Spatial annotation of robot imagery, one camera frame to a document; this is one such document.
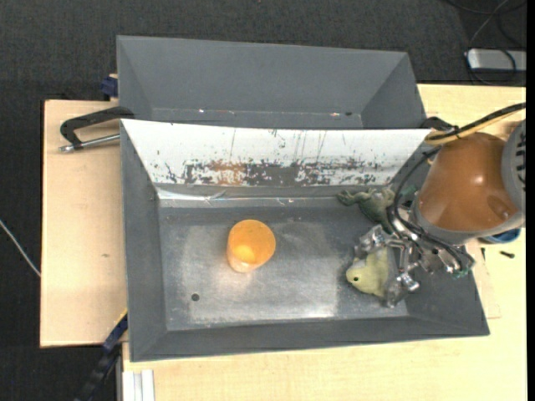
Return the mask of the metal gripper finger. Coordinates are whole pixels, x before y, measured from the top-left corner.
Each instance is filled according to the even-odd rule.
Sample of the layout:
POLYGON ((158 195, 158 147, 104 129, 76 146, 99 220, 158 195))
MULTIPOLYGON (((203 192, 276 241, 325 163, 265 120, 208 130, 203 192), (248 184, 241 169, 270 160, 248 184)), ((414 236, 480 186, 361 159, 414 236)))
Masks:
POLYGON ((356 242, 354 246, 354 258, 366 258, 374 251, 385 247, 391 238, 392 234, 386 231, 382 225, 373 226, 356 242))
POLYGON ((385 307, 395 307, 409 294, 420 288, 420 283, 414 278, 415 266, 409 266, 402 271, 389 270, 385 283, 385 307))

